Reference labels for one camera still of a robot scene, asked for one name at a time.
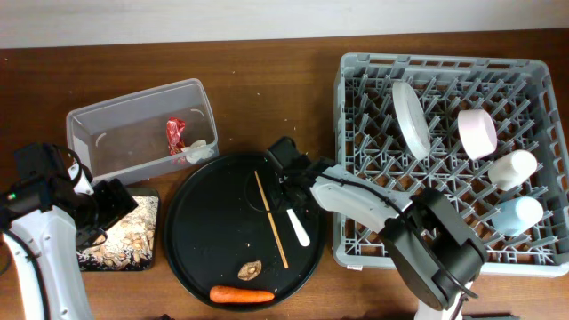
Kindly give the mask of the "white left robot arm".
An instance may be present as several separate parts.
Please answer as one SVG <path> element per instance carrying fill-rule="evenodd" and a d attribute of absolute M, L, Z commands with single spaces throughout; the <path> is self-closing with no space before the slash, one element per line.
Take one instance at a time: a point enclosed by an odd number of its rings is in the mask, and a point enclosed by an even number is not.
<path fill-rule="evenodd" d="M 137 203 L 118 179 L 94 183 L 77 153 L 32 143 L 14 153 L 19 181 L 1 195 L 1 233 L 27 319 L 91 319 L 77 252 Z"/>

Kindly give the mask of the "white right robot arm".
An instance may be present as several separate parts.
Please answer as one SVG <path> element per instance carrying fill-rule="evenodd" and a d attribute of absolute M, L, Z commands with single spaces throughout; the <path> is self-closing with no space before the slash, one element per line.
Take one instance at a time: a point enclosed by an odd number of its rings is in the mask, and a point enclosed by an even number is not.
<path fill-rule="evenodd" d="M 333 160 L 311 161 L 283 137 L 266 151 L 284 202 L 343 214 L 376 233 L 408 289 L 418 319 L 460 319 L 470 287 L 488 260 L 482 241 L 445 194 L 389 190 L 357 177 Z"/>

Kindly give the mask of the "brown walnut shell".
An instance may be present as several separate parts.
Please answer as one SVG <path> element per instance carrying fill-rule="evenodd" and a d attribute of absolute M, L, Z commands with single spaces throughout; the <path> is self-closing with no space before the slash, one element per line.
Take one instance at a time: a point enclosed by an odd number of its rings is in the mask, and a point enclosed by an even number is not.
<path fill-rule="evenodd" d="M 260 260 L 245 263 L 238 271 L 237 278 L 242 281 L 251 281 L 257 277 L 262 271 L 262 262 Z"/>

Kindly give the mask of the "wooden chopstick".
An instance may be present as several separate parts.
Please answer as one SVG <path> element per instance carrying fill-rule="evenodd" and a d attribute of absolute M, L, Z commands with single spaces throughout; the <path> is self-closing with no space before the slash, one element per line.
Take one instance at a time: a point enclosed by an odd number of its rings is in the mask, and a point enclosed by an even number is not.
<path fill-rule="evenodd" d="M 275 238 L 276 247 L 277 247 L 277 249 L 278 249 L 278 251 L 279 251 L 279 254 L 280 254 L 280 257 L 281 257 L 281 261 L 282 261 L 282 263 L 283 263 L 284 269 L 288 269 L 288 268 L 289 268 L 289 263 L 288 263 L 288 260 L 287 260 L 287 258 L 286 258 L 286 256 L 285 256 L 285 251 L 284 251 L 284 248 L 283 248 L 283 246 L 282 246 L 282 243 L 281 243 L 281 240 L 280 240 L 280 236 L 279 236 L 278 231 L 277 231 L 277 228 L 276 228 L 276 223 L 275 223 L 275 221 L 274 221 L 272 212 L 271 212 L 270 207 L 269 207 L 269 204 L 268 204 L 268 199 L 267 199 L 267 197 L 266 197 L 266 195 L 265 195 L 264 188 L 263 188 L 263 186 L 262 186 L 262 184 L 261 184 L 260 176 L 259 176 L 259 174 L 258 174 L 257 171 L 254 171 L 254 177 L 255 177 L 255 180 L 256 180 L 258 189 L 259 189 L 259 191 L 260 191 L 261 201 L 262 201 L 262 203 L 263 203 L 263 205 L 264 205 L 264 209 L 265 209 L 266 212 L 267 212 L 269 225 L 270 225 L 270 227 L 271 227 L 272 234 L 273 234 L 273 236 L 274 236 L 274 238 Z"/>

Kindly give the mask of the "white plastic fork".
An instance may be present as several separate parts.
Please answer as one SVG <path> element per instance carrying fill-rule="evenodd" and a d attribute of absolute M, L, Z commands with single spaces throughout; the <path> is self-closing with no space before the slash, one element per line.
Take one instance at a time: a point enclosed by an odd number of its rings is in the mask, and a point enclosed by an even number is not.
<path fill-rule="evenodd" d="M 294 209 L 289 208 L 286 210 L 286 212 L 292 224 L 294 234 L 296 235 L 299 244 L 302 247 L 308 247 L 310 245 L 310 238 L 308 236 L 307 231 L 305 230 L 300 220 L 298 219 Z"/>

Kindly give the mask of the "light blue cup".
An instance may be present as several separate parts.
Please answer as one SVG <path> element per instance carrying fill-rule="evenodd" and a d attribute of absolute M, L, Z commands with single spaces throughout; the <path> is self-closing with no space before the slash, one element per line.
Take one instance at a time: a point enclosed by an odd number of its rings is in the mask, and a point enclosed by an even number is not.
<path fill-rule="evenodd" d="M 504 236 L 516 237 L 538 223 L 544 214 L 540 202 L 529 196 L 521 196 L 497 204 L 491 222 L 493 227 Z"/>

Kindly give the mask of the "pale grey plate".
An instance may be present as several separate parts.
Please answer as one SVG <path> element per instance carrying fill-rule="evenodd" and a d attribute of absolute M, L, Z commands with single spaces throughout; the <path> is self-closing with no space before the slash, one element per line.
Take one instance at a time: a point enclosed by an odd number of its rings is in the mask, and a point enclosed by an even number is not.
<path fill-rule="evenodd" d="M 431 144 L 429 127 L 417 94 L 407 82 L 396 81 L 392 85 L 392 100 L 406 146 L 417 160 L 423 160 L 429 155 Z"/>

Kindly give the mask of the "white paper cup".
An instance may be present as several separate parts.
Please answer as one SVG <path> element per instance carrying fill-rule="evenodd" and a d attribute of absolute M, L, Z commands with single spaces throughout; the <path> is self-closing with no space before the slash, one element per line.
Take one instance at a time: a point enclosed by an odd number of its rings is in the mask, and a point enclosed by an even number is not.
<path fill-rule="evenodd" d="M 515 150 L 493 162 L 488 178 L 498 189 L 509 191 L 537 171 L 537 158 L 529 151 Z"/>

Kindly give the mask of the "pink bowl with food scraps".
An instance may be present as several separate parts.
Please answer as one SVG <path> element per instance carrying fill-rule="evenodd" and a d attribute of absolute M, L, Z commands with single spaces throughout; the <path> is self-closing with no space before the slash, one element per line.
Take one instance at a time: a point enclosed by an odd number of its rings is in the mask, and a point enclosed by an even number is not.
<path fill-rule="evenodd" d="M 458 114 L 461 144 L 472 160 L 492 154 L 497 148 L 493 119 L 483 109 L 462 110 Z"/>

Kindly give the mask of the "white tissue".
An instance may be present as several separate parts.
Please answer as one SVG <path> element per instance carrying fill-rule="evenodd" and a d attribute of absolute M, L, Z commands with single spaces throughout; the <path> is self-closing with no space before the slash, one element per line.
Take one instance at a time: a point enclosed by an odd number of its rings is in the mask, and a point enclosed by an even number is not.
<path fill-rule="evenodd" d="M 214 155 L 214 150 L 208 146 L 205 140 L 197 140 L 181 151 L 186 155 L 186 161 L 190 164 L 197 164 Z"/>

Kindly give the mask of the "orange carrot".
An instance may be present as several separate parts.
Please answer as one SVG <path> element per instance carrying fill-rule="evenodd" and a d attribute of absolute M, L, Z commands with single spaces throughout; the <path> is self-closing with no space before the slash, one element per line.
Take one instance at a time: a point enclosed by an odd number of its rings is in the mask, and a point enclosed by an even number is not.
<path fill-rule="evenodd" d="M 254 304 L 272 301 L 272 292 L 246 290 L 229 286 L 214 286 L 209 292 L 210 300 L 215 303 Z"/>

